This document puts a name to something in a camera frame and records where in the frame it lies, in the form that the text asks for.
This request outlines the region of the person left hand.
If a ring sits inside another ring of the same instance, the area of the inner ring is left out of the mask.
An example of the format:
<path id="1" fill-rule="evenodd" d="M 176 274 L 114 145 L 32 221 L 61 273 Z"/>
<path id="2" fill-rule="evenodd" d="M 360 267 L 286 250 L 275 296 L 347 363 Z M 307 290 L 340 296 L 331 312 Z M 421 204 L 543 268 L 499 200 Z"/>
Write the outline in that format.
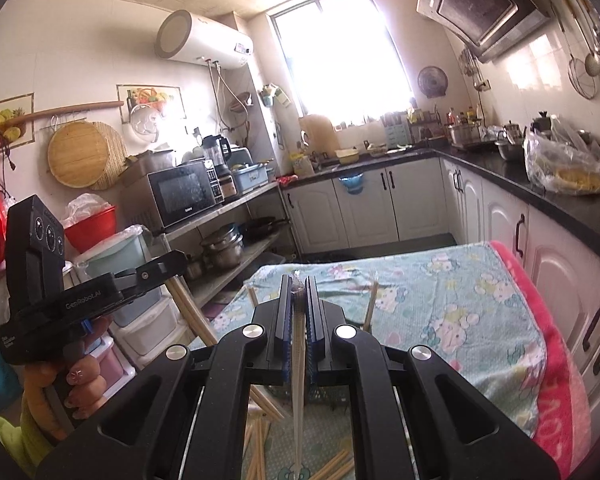
<path id="1" fill-rule="evenodd" d="M 57 441 L 64 440 L 67 434 L 47 401 L 45 389 L 53 385 L 57 375 L 64 374 L 64 370 L 67 370 L 64 378 L 70 386 L 65 407 L 71 411 L 74 419 L 87 419 L 106 403 L 106 380 L 100 374 L 99 362 L 88 354 L 71 366 L 61 361 L 26 365 L 23 372 L 23 403 L 27 405 L 38 428 Z"/>

